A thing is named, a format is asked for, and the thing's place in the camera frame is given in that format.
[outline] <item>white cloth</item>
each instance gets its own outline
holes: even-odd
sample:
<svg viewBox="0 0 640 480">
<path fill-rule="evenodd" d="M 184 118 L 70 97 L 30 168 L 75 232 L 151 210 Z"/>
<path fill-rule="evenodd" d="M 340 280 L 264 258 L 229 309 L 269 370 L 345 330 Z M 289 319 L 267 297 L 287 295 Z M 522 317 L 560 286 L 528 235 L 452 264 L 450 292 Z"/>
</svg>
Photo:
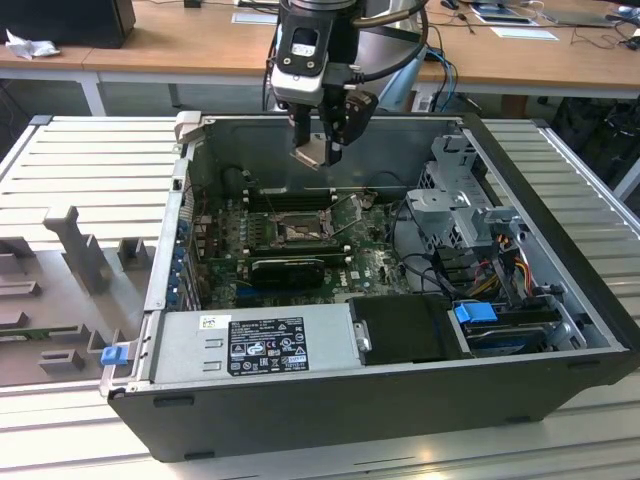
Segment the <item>white cloth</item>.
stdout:
<svg viewBox="0 0 640 480">
<path fill-rule="evenodd" d="M 60 50 L 56 49 L 53 42 L 32 42 L 31 40 L 16 37 L 9 30 L 7 30 L 7 38 L 9 40 L 5 42 L 5 46 L 16 57 L 32 60 L 33 57 L 49 57 L 60 54 Z"/>
</svg>

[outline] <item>paper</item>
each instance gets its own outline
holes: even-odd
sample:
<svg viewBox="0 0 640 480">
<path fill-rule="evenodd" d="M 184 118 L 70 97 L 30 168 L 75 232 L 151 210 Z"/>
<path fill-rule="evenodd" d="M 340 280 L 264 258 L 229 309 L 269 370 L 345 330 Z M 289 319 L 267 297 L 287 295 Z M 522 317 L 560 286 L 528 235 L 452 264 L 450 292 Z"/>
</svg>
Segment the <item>paper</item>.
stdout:
<svg viewBox="0 0 640 480">
<path fill-rule="evenodd" d="M 231 23 L 246 23 L 249 25 L 275 25 L 278 23 L 277 15 L 262 15 L 260 13 L 234 13 Z"/>
<path fill-rule="evenodd" d="M 4 45 L 16 57 L 33 60 L 33 57 L 50 57 L 60 53 L 60 50 L 56 49 L 53 42 L 32 42 L 31 40 L 16 37 L 9 30 L 7 30 L 7 39 L 8 41 Z"/>
<path fill-rule="evenodd" d="M 491 27 L 500 38 L 520 38 L 525 40 L 558 40 L 551 32 L 546 30 L 533 30 L 530 28 L 504 28 Z"/>
</svg>

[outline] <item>barcode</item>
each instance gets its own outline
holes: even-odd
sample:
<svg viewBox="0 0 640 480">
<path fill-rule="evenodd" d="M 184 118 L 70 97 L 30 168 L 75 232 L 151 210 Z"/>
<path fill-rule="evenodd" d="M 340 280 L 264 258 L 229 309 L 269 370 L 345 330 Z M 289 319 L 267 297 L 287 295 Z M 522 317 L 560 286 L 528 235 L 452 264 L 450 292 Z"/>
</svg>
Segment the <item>barcode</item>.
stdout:
<svg viewBox="0 0 640 480">
<path fill-rule="evenodd" d="M 306 355 L 296 355 L 294 357 L 289 357 L 287 363 L 304 363 L 307 361 Z"/>
</svg>

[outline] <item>table leg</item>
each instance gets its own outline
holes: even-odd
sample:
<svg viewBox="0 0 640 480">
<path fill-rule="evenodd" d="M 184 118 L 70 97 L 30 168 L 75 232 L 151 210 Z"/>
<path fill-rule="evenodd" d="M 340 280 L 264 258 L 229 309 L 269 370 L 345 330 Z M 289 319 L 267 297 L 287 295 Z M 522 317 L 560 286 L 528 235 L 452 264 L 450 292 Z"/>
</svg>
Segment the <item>table leg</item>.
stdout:
<svg viewBox="0 0 640 480">
<path fill-rule="evenodd" d="M 173 108 L 181 108 L 180 94 L 178 93 L 178 86 L 175 83 L 169 84 L 169 97 L 171 98 L 171 106 Z"/>
<path fill-rule="evenodd" d="M 501 111 L 504 118 L 525 118 L 527 95 L 502 95 Z"/>
<path fill-rule="evenodd" d="M 94 117 L 106 117 L 107 111 L 102 101 L 102 88 L 97 75 L 87 75 L 80 80 L 84 97 L 89 104 L 89 110 Z"/>
<path fill-rule="evenodd" d="M 620 180 L 620 183 L 613 190 L 613 193 L 623 202 L 640 184 L 640 158 L 629 169 L 627 174 Z"/>
</svg>

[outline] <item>aluminum workbench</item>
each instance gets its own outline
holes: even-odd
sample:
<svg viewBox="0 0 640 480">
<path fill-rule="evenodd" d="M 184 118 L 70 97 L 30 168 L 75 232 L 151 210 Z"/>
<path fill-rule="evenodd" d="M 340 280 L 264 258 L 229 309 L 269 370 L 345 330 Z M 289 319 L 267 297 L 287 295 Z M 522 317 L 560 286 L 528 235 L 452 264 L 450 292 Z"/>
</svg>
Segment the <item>aluminum workbench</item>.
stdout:
<svg viewBox="0 0 640 480">
<path fill-rule="evenodd" d="M 550 129 L 529 121 L 486 125 L 639 319 L 636 217 Z M 64 199 L 84 209 L 89 220 L 79 224 L 80 231 L 93 233 L 103 248 L 123 236 L 143 238 L 153 248 L 167 182 L 181 156 L 173 127 L 170 118 L 117 117 L 55 117 L 30 126 L 0 164 L 0 237 L 20 233 L 34 249 L 58 247 L 40 223 L 47 208 Z M 506 195 L 498 195 L 506 203 Z M 96 205 L 113 207 L 111 217 L 92 219 Z M 142 217 L 147 221 L 140 223 Z M 0 475 L 417 480 L 628 479 L 640 472 L 637 374 L 585 391 L 535 424 L 180 464 L 153 460 L 97 385 L 85 379 L 0 390 Z M 295 426 L 283 425 L 284 432 L 289 428 Z"/>
</svg>

